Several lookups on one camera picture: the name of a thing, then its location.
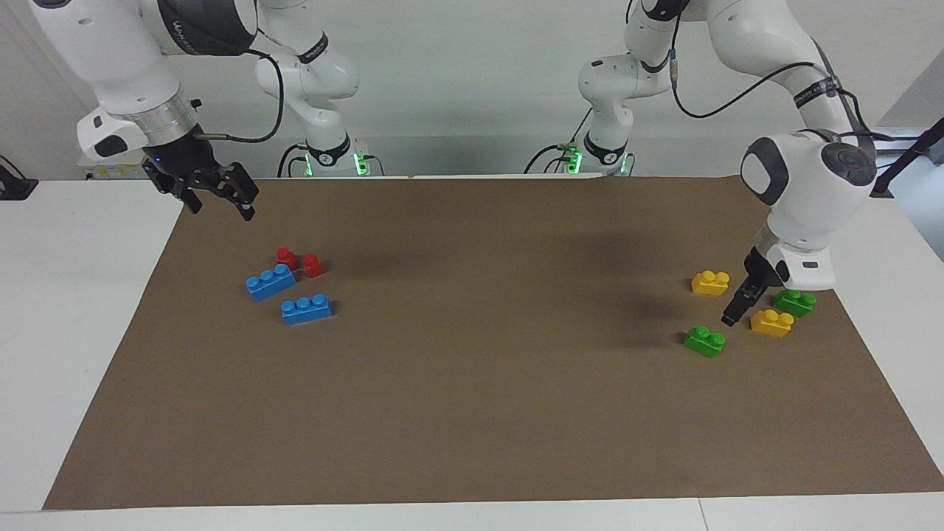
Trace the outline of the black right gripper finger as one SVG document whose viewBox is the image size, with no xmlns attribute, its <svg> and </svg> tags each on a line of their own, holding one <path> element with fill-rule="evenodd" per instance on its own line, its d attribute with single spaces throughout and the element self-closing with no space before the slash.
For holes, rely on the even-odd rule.
<svg viewBox="0 0 944 531">
<path fill-rule="evenodd" d="M 244 221 L 252 221 L 256 214 L 253 203 L 259 194 L 259 188 L 240 162 L 222 166 L 221 192 L 223 198 L 239 209 L 239 214 Z"/>
<path fill-rule="evenodd" d="M 198 195 L 195 194 L 188 181 L 174 181 L 171 194 L 175 196 L 192 213 L 198 214 L 203 206 Z"/>
</svg>

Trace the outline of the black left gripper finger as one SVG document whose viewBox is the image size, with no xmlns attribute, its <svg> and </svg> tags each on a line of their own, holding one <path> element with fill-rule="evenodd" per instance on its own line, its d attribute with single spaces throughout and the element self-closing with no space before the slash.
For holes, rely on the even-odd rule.
<svg viewBox="0 0 944 531">
<path fill-rule="evenodd" d="M 731 302 L 725 307 L 721 322 L 728 327 L 735 326 L 742 317 L 758 303 L 764 295 L 764 280 L 759 277 L 746 277 L 735 290 Z"/>
</svg>

